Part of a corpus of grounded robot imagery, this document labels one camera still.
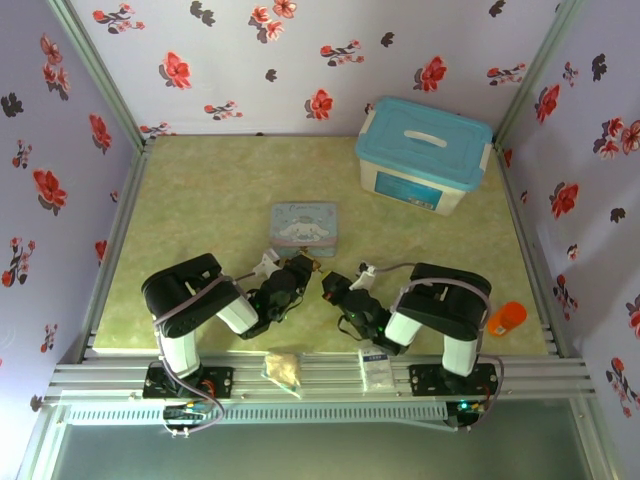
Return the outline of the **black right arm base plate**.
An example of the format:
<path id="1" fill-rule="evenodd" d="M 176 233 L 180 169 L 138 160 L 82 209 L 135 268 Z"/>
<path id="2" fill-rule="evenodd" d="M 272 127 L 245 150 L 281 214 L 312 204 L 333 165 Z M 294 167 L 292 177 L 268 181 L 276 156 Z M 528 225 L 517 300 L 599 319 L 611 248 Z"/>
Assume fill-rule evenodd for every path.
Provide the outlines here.
<path id="1" fill-rule="evenodd" d="M 414 364 L 408 367 L 413 396 L 492 395 L 498 386 L 493 364 L 477 364 L 468 376 L 447 371 L 441 365 Z"/>

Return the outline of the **orange plastic bottle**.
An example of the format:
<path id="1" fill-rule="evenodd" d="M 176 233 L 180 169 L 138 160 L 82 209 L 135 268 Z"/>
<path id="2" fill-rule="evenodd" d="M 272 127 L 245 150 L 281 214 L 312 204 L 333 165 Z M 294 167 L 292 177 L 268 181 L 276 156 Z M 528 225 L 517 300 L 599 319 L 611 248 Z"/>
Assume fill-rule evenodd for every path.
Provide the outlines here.
<path id="1" fill-rule="evenodd" d="M 502 337 L 520 326 L 527 319 L 527 310 L 519 302 L 508 302 L 494 313 L 488 321 L 488 333 Z"/>

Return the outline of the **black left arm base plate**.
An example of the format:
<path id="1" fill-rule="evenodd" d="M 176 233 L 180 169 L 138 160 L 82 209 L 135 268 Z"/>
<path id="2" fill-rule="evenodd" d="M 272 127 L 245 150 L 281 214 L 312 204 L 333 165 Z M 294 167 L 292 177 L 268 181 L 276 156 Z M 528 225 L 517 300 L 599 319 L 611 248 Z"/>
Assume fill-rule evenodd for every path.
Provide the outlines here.
<path id="1" fill-rule="evenodd" d="M 232 367 L 200 366 L 183 381 L 212 397 L 229 399 L 233 387 Z M 142 397 L 144 399 L 195 398 L 197 394 L 172 379 L 160 362 L 151 363 L 147 369 Z"/>

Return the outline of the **clear bag with beige contents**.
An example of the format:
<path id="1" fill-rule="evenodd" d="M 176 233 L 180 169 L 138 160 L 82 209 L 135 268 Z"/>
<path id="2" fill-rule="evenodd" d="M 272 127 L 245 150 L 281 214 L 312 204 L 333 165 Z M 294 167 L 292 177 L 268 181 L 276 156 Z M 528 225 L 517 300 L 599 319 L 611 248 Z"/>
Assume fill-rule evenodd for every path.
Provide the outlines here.
<path id="1" fill-rule="evenodd" d="M 264 357 L 262 377 L 294 397 L 301 398 L 301 367 L 298 355 L 269 352 Z"/>

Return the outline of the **white packet with blue label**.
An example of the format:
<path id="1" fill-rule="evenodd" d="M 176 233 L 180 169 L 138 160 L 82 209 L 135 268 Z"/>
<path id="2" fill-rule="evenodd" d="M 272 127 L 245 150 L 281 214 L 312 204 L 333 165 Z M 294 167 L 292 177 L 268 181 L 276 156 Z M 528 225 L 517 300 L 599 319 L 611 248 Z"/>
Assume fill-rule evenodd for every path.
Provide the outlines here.
<path id="1" fill-rule="evenodd" d="M 363 391 L 391 391 L 395 388 L 395 378 L 389 355 L 378 347 L 358 350 Z"/>

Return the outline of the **aluminium frame rail with slots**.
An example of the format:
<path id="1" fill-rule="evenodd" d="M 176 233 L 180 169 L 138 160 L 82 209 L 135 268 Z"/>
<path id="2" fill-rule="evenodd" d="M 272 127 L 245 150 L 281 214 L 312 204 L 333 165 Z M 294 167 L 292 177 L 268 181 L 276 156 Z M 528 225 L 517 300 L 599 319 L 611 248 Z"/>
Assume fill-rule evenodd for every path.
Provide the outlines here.
<path id="1" fill-rule="evenodd" d="M 234 369 L 228 404 L 285 403 L 296 398 L 262 376 L 260 352 L 223 353 L 202 359 L 205 366 Z M 44 394 L 46 403 L 72 401 L 138 401 L 142 398 L 148 365 L 153 355 L 93 353 L 81 364 L 54 368 Z M 586 363 L 557 356 L 506 356 L 500 399 L 547 400 L 595 397 Z M 407 402 L 412 399 L 409 367 L 436 364 L 436 355 L 404 355 L 391 360 L 396 388 L 364 392 L 358 355 L 355 353 L 307 354 L 301 359 L 303 402 Z"/>

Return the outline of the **blue cartoon tin box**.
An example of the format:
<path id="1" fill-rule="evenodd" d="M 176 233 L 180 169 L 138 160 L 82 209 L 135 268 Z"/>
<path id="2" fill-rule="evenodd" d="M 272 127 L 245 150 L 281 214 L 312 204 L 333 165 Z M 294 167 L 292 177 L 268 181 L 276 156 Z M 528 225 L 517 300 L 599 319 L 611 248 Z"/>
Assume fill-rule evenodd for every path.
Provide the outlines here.
<path id="1" fill-rule="evenodd" d="M 271 248 L 280 257 L 306 253 L 333 257 L 337 251 L 338 209 L 333 202 L 281 202 L 271 208 Z"/>

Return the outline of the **aluminium corner post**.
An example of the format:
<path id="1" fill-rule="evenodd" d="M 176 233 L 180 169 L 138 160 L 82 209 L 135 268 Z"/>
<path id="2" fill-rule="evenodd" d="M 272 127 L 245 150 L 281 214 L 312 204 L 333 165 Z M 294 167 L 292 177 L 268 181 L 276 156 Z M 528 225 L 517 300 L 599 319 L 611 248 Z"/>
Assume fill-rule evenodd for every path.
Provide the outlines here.
<path id="1" fill-rule="evenodd" d="M 559 3 L 554 20 L 494 136 L 494 146 L 496 148 L 503 147 L 507 136 L 524 109 L 528 94 L 543 76 L 556 50 L 562 45 L 564 38 L 569 33 L 580 10 L 588 3 L 589 0 L 562 0 Z"/>
<path id="2" fill-rule="evenodd" d="M 135 149 L 142 152 L 146 141 L 139 132 L 134 117 L 71 0 L 46 0 L 49 8 L 65 30 L 81 61 L 88 70 L 104 100 L 115 115 Z"/>

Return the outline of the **blue-lidded plastic storage box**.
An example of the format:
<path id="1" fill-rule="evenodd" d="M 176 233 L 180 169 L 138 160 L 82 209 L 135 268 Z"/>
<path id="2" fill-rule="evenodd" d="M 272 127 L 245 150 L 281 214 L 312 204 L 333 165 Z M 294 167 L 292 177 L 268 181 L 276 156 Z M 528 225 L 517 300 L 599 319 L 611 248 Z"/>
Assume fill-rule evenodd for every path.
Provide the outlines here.
<path id="1" fill-rule="evenodd" d="M 384 97 L 356 142 L 361 187 L 448 216 L 480 186 L 492 139 L 484 122 Z"/>

